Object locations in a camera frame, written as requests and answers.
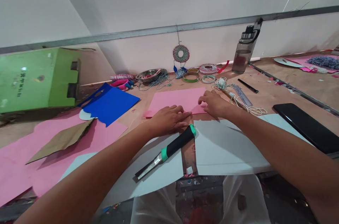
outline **stainless steel bowl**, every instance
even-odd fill
[[[153,70],[146,70],[144,72],[141,72],[135,76],[137,80],[141,80],[143,83],[151,83],[157,80],[161,74],[161,71],[157,75],[154,76],[154,74],[158,71],[159,69],[153,69]]]

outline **black and green knife handle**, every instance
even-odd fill
[[[176,139],[174,139],[166,148],[161,149],[161,158],[165,162],[169,157],[187,144],[193,137],[195,137],[196,131],[193,125],[187,127],[187,129]]]

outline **green cardboard box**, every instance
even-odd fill
[[[71,70],[78,57],[63,48],[0,57],[0,113],[74,106],[67,91],[78,82],[78,71]]]

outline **wooden tabletop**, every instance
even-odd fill
[[[293,55],[293,57],[302,57],[311,54],[331,54],[331,52],[312,52]],[[339,111],[339,78],[334,78],[332,77],[333,74],[329,73],[309,73],[299,68],[282,65],[275,62],[273,60],[274,58],[263,58],[262,60],[254,62],[254,65]]]
[[[283,103],[294,103],[302,110],[311,115],[318,122],[323,124],[329,130],[334,132],[339,136],[339,118],[327,112],[326,110],[318,107],[317,105],[309,102],[298,94],[292,94],[288,91],[284,86],[277,86],[274,82],[267,82],[269,78],[261,73],[258,73],[253,68],[248,67],[244,74],[237,75],[231,72],[231,67],[226,69],[226,72],[221,74],[216,74],[217,78],[226,77],[228,83],[235,83],[242,87],[244,94],[250,99],[252,104],[255,107],[265,108],[268,114],[275,113],[272,109],[275,104],[283,104]],[[295,72],[301,78],[303,75],[302,71]],[[259,93],[255,94],[248,88],[244,87],[237,79],[240,78],[244,82],[248,83],[255,89],[259,90]],[[152,101],[152,98],[156,92],[166,92],[171,90],[180,90],[180,89],[190,89],[190,88],[198,88],[205,87],[206,90],[212,90],[212,84],[205,84],[202,81],[196,83],[187,83],[183,79],[173,79],[171,81],[171,87],[163,87],[161,90],[156,90],[156,87],[152,87],[147,91],[139,91],[137,87],[128,91],[128,93],[139,97],[141,100],[133,106],[130,110],[128,110],[124,115],[122,115],[118,122],[128,126],[128,129],[125,131],[123,135],[130,132],[134,129],[138,124],[146,121],[143,117],[144,111],[146,111]],[[93,92],[97,89],[102,83],[93,84],[92,86],[83,86],[81,87],[81,92],[85,96],[88,93]],[[309,90],[312,90],[312,85],[308,85]],[[218,93],[226,100],[229,98],[218,91]],[[11,142],[18,140],[19,138],[26,136],[33,132],[34,127],[44,121],[45,119],[50,119],[59,113],[60,109],[46,109],[46,110],[36,110],[27,112],[22,117],[18,118],[13,124],[8,124],[4,127],[0,128],[0,147],[3,147]],[[213,120],[209,114],[195,114],[192,117],[188,118],[189,122],[192,123],[193,120]],[[192,166],[193,170],[196,171],[196,161],[195,161],[195,150],[194,150],[194,140],[190,141],[183,149],[183,168],[184,172],[186,172],[186,168]]]

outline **metal frame bar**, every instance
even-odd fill
[[[321,108],[323,108],[323,109],[329,111],[331,114],[333,114],[333,115],[339,117],[339,112],[338,112],[336,109],[334,109],[334,108],[330,107],[329,105],[327,105],[327,104],[321,102],[320,100],[317,100],[316,98],[314,98],[314,97],[312,97],[312,96],[310,96],[310,95],[304,93],[303,91],[301,91],[301,90],[299,90],[299,89],[297,89],[297,88],[291,86],[290,84],[288,84],[288,83],[284,82],[283,80],[281,80],[281,79],[275,77],[274,75],[271,75],[270,73],[268,73],[268,72],[266,72],[266,71],[264,71],[264,70],[258,68],[258,67],[255,66],[253,63],[249,63],[249,65],[253,66],[253,68],[255,68],[257,71],[263,73],[265,76],[273,77],[274,80],[279,80],[280,82],[283,82],[283,83],[286,85],[286,86],[285,86],[286,88],[292,89],[293,91],[297,92],[301,97],[303,97],[303,98],[309,100],[309,101],[312,102],[313,104],[316,104],[317,106],[319,106],[319,107],[321,107]]]
[[[262,18],[264,21],[270,21],[270,20],[311,16],[311,15],[334,13],[334,12],[339,12],[339,6],[312,8],[312,9],[306,9],[306,10],[296,10],[296,11],[288,11],[288,12],[273,13],[273,14],[263,14],[263,15],[257,15],[257,16],[231,18],[231,19],[208,21],[208,22],[202,22],[202,23],[181,24],[181,25],[178,25],[178,29],[179,31],[207,29],[207,28],[221,27],[221,26],[228,26],[228,25],[254,23],[258,21],[260,18]],[[172,25],[172,26],[164,26],[164,27],[158,27],[158,28],[142,29],[142,30],[132,30],[132,31],[122,31],[122,32],[117,32],[117,33],[99,34],[99,35],[93,35],[93,36],[88,36],[88,37],[78,37],[74,39],[55,40],[55,41],[40,42],[40,43],[10,46],[10,47],[0,47],[0,54],[24,52],[24,51],[51,48],[51,47],[71,46],[71,45],[101,42],[101,41],[116,40],[116,39],[125,39],[125,38],[130,38],[130,37],[140,37],[140,36],[155,35],[155,34],[173,33],[176,31],[177,31],[176,26]]]

